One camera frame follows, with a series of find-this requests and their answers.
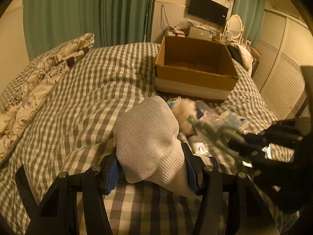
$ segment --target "teal curtain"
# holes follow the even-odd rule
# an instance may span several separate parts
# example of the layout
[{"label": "teal curtain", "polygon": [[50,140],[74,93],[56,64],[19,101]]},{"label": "teal curtain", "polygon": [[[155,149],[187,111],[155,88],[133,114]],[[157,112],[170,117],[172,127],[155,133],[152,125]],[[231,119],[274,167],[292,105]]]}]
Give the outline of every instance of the teal curtain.
[{"label": "teal curtain", "polygon": [[251,37],[251,45],[255,47],[260,39],[264,7],[266,0],[235,0],[232,15],[238,14],[245,26],[244,40]]},{"label": "teal curtain", "polygon": [[29,59],[94,33],[94,47],[150,41],[154,0],[23,0]]}]

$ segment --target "white mirror frame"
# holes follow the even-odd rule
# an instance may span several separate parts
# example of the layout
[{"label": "white mirror frame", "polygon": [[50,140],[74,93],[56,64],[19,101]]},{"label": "white mirror frame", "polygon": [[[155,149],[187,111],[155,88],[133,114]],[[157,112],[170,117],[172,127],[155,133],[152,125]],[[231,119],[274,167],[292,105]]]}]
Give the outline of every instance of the white mirror frame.
[{"label": "white mirror frame", "polygon": [[227,31],[229,31],[229,32],[230,32],[230,30],[229,30],[230,21],[231,21],[231,20],[234,20],[234,19],[239,20],[239,22],[240,22],[240,31],[239,31],[239,34],[236,35],[236,36],[233,35],[233,39],[235,40],[235,39],[239,38],[240,35],[241,35],[241,32],[242,32],[242,21],[241,21],[241,18],[240,18],[240,16],[239,16],[238,14],[232,15],[232,16],[229,18],[229,20],[227,21]]}]

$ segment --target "small box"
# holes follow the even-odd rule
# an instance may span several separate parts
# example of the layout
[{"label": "small box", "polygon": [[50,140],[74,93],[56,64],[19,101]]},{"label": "small box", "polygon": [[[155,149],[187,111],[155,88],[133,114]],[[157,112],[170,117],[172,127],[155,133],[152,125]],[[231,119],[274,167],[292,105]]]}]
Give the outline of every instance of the small box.
[{"label": "small box", "polygon": [[163,38],[155,62],[157,90],[223,102],[237,81],[225,45],[194,38]]},{"label": "small box", "polygon": [[212,39],[212,35],[210,35],[210,31],[202,29],[202,28],[197,28],[194,26],[189,27],[187,36],[191,38],[202,39],[202,40]]}]

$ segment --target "bed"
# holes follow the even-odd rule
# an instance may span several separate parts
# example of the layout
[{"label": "bed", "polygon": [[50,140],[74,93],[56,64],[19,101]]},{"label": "bed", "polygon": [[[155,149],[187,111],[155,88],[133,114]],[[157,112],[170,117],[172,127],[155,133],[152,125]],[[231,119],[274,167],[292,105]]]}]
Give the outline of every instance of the bed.
[{"label": "bed", "polygon": [[[134,43],[91,49],[48,95],[26,127],[13,153],[0,168],[0,210],[16,234],[24,234],[30,221],[15,184],[15,173],[24,165],[37,202],[61,172],[76,174],[99,163],[103,151],[113,144],[116,118],[154,90],[154,61],[159,44]],[[43,58],[35,58],[1,95],[1,108],[35,70]],[[260,96],[253,80],[234,60],[240,77],[222,104],[208,103],[218,113],[231,110],[249,119],[252,131],[267,128],[276,119]],[[289,161],[292,152],[275,147],[272,157]],[[211,148],[221,172],[236,174],[243,166],[230,156]],[[280,233],[288,230],[297,215],[279,211],[262,192]],[[127,183],[123,174],[104,203],[114,234],[191,234],[200,206],[156,184]],[[78,195],[79,225],[86,234]]]}]

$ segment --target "white louvered closet door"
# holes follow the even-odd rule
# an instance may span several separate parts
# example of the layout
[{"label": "white louvered closet door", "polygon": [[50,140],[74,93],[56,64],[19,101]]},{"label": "white louvered closet door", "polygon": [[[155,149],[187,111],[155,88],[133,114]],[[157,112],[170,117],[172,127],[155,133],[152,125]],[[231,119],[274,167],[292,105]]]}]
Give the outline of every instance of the white louvered closet door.
[{"label": "white louvered closet door", "polygon": [[313,37],[302,23],[286,17],[277,58],[260,91],[278,119],[294,117],[306,98],[301,65],[313,65]]},{"label": "white louvered closet door", "polygon": [[286,17],[265,11],[260,41],[257,49],[261,53],[259,66],[253,76],[259,91],[263,88],[277,59],[284,36]]}]

